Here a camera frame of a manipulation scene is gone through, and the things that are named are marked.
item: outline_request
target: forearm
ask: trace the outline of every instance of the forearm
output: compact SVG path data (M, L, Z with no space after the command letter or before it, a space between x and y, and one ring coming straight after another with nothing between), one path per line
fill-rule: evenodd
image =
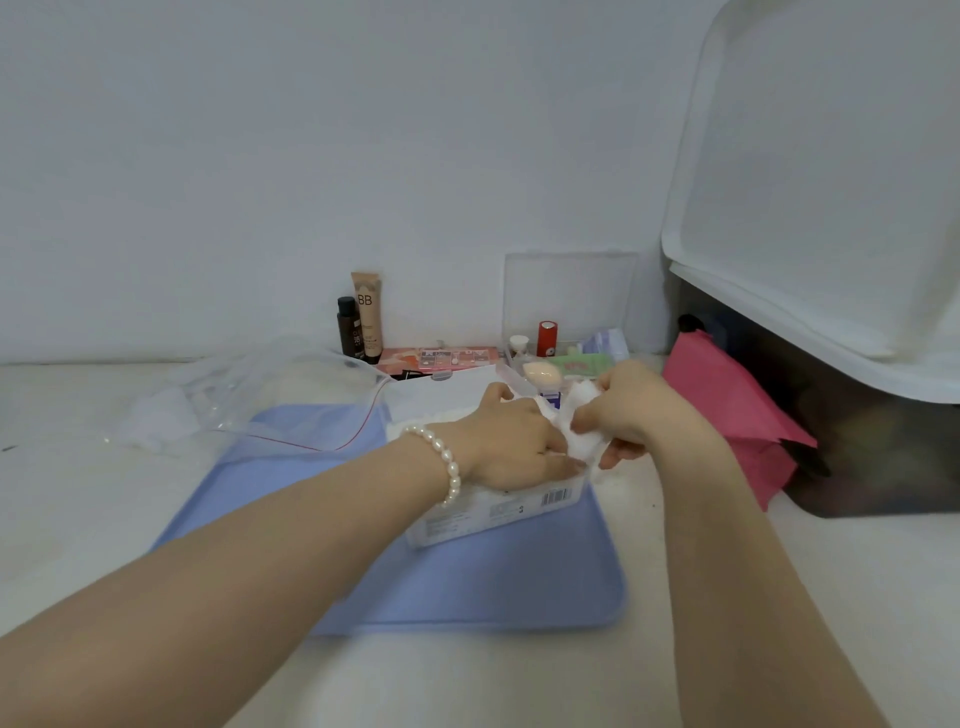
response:
M727 443L686 402L660 412L646 442L663 484L686 725L885 725Z
M404 437L106 576L0 640L0 724L222 725L446 482Z

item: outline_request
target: pink bag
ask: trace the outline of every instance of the pink bag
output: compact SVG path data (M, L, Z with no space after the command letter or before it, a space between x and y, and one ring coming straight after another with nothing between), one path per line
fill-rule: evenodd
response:
M817 447L705 331L680 334L663 378L727 438L764 511L797 468L780 441Z

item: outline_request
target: brown bottle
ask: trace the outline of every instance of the brown bottle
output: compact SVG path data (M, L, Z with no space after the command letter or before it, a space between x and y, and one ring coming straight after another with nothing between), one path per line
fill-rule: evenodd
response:
M360 310L352 296L337 299L340 313L337 324L340 325L340 346L346 356L363 358L363 329L360 328Z

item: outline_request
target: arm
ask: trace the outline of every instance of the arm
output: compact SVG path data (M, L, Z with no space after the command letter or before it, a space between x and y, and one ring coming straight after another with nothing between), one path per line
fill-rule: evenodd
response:
M464 480L510 490L582 470L546 452L566 443L532 400L501 396L433 425ZM0 639L0 725L222 725L447 483L404 435L109 574Z
M614 438L601 468L645 446L663 485L684 724L885 726L727 442L638 362L619 364L601 388L573 428Z

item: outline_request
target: hand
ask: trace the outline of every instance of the hand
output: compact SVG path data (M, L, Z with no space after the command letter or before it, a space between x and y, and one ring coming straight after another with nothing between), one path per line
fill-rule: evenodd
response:
M563 434L529 398L497 382L480 406L455 423L429 425L453 451L465 483L500 491L531 488L582 473L587 464L566 456Z
M636 460L647 451L643 443L648 418L644 415L678 395L661 376L633 359L621 361L596 384L603 394L574 413L570 429L577 433L599 430L612 438L599 464L601 470L609 470L621 460Z

